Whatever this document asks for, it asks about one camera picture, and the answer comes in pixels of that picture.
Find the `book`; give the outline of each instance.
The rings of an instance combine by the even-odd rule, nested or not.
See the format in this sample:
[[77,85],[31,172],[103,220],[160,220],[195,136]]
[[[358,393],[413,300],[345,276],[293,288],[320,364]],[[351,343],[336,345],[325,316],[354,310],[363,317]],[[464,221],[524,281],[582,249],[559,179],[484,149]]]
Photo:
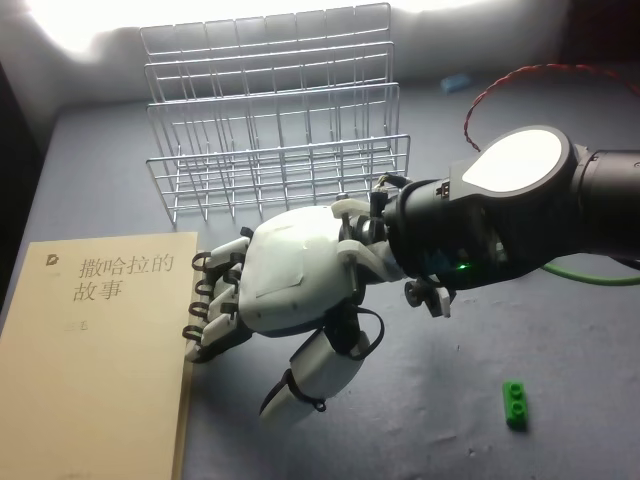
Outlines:
[[0,479],[179,478],[196,242],[29,245],[0,336]]

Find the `white wall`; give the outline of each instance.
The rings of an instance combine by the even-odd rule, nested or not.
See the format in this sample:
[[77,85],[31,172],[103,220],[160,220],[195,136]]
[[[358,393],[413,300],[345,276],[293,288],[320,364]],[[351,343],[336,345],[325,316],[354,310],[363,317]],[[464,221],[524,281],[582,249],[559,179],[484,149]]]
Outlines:
[[[137,28],[100,33],[90,54],[78,56],[45,33],[24,1],[0,0],[0,62],[41,146],[48,143],[55,117],[65,106],[149,97],[143,75],[146,56]],[[406,4],[408,0],[399,1]],[[416,0],[410,5],[418,3],[431,8],[446,2]],[[482,0],[419,13],[394,6],[396,79],[440,78],[461,71],[505,70],[551,61],[568,4],[569,0]],[[82,22],[81,16],[60,12],[69,22]]]

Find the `green cable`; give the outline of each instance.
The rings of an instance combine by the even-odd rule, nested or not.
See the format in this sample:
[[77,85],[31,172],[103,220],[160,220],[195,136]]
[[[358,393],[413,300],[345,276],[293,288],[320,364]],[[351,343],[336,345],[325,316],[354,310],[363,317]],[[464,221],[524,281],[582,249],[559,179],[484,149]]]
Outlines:
[[573,280],[575,282],[588,283],[590,285],[600,285],[602,287],[629,287],[631,285],[640,285],[640,276],[623,278],[596,277],[594,275],[571,272],[551,263],[547,263],[541,268],[545,272],[553,273],[559,277]]

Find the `gray table surface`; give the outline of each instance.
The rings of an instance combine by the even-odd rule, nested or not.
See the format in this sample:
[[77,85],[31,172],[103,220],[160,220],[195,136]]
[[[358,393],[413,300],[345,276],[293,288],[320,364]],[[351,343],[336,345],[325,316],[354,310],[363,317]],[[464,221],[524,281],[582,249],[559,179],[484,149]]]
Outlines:
[[[626,92],[567,81],[545,87],[508,87],[489,97],[471,122],[474,139],[483,145],[510,129],[546,123],[574,142],[640,149],[640,109]],[[447,97],[435,86],[404,88],[410,176],[444,176],[451,162],[473,154],[462,122],[480,91],[478,85]],[[9,295],[29,242],[172,231],[144,164],[156,154],[142,104],[61,115]],[[226,214],[206,225],[193,217],[179,230],[200,231],[200,247],[211,249],[258,221],[251,212],[239,213],[235,224]],[[558,262],[631,274],[605,258]],[[365,306],[384,317],[384,342],[325,414],[287,434],[266,431],[257,412],[304,336],[254,336],[196,368],[183,477],[638,478],[638,291],[536,271],[461,292],[452,318],[431,319],[406,304],[402,283],[372,287]],[[373,332],[372,324],[365,328]],[[509,378],[522,379],[528,390],[527,434],[504,423],[500,386]]]

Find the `wire rack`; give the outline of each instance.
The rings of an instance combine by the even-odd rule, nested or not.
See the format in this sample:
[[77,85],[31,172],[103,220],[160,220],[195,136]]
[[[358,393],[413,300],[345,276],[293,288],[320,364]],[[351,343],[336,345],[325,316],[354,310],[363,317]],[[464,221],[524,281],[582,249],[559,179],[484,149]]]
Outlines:
[[189,211],[330,202],[406,174],[388,4],[141,29],[174,223]]

